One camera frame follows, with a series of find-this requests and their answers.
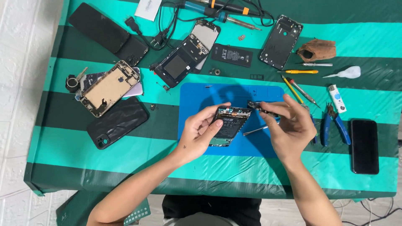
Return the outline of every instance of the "blue silicone repair mat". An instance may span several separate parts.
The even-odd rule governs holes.
[[[186,119],[207,106],[229,101],[233,107],[246,108],[247,100],[277,102],[283,101],[283,94],[284,91],[279,86],[185,83],[180,89],[178,139]],[[243,133],[263,126],[265,122],[259,117],[258,111],[253,111],[229,147],[209,147],[205,155],[275,158],[268,129],[243,136]]]

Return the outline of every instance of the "phone battery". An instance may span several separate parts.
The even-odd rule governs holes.
[[[252,52],[232,46],[214,44],[211,58],[226,63],[251,67]]]

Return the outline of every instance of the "blue pliers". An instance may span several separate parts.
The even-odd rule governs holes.
[[[331,118],[334,120],[336,126],[338,127],[344,142],[346,144],[350,145],[351,139],[349,137],[348,131],[347,131],[345,125],[343,124],[342,119],[340,118],[339,114],[334,111],[334,107],[332,106],[332,103],[327,104],[327,110],[328,110],[328,112],[325,113],[325,116],[324,116],[324,137],[323,137],[324,138],[323,139],[324,146],[325,147],[328,146],[328,133],[329,133],[329,125],[331,122]]]

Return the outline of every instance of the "phone screen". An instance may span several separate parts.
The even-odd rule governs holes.
[[[371,120],[353,120],[352,171],[359,174],[378,174],[377,124]]]

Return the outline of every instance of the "paper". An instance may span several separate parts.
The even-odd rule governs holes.
[[[162,0],[140,0],[134,16],[154,21]]]

